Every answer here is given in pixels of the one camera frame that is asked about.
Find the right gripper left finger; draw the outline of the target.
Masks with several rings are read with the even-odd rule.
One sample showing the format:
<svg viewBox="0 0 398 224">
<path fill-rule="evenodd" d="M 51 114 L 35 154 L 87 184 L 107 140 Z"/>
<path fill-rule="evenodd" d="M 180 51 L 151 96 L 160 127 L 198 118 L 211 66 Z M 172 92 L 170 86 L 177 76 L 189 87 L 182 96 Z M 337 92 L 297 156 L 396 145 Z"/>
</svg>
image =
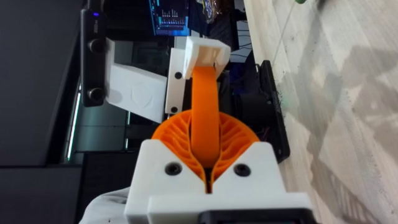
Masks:
<svg viewBox="0 0 398 224">
<path fill-rule="evenodd" d="M 141 144 L 127 196 L 128 223 L 197 223 L 205 171 L 190 151 L 190 111 L 164 121 Z"/>
</svg>

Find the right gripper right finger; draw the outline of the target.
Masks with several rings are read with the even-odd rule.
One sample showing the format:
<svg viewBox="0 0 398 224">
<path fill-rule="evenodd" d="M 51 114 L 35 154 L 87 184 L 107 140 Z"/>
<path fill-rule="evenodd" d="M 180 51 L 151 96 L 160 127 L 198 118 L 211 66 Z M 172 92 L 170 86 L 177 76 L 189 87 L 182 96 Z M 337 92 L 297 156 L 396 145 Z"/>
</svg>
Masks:
<svg viewBox="0 0 398 224">
<path fill-rule="evenodd" d="M 274 149 L 238 119 L 220 114 L 220 157 L 211 173 L 213 194 L 285 192 Z"/>
</svg>

